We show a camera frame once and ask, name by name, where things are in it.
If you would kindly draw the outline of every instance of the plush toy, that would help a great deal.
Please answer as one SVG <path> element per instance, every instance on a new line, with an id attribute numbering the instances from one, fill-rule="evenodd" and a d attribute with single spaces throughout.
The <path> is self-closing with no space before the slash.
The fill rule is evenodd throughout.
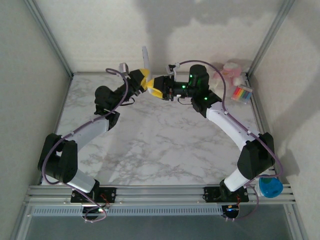
<path id="1" fill-rule="evenodd" d="M 242 69 L 239 64 L 234 62 L 227 62 L 221 73 L 225 80 L 226 84 L 226 96 L 231 97 L 235 88 L 233 86 L 239 86 L 244 84 L 244 80 L 241 76 Z M 215 94 L 217 94 L 220 98 L 223 97 L 224 94 L 224 84 L 221 80 L 220 75 L 215 72 L 213 74 L 213 78 L 209 80 L 210 90 L 212 90 Z"/>

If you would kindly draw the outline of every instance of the white marble table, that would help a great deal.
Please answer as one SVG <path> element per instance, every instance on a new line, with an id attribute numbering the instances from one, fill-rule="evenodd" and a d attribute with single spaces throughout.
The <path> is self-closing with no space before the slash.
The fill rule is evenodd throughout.
<path id="1" fill-rule="evenodd" d="M 182 75 L 178 81 L 187 78 Z M 90 119 L 97 87 L 114 90 L 122 84 L 112 75 L 76 75 L 57 133 L 65 135 Z M 256 126 L 250 104 L 228 100 L 226 105 Z M 78 153 L 79 169 L 102 185 L 218 184 L 236 168 L 240 155 L 236 144 L 191 105 L 145 92 L 135 97 L 135 104 L 117 111 L 116 126 Z"/>

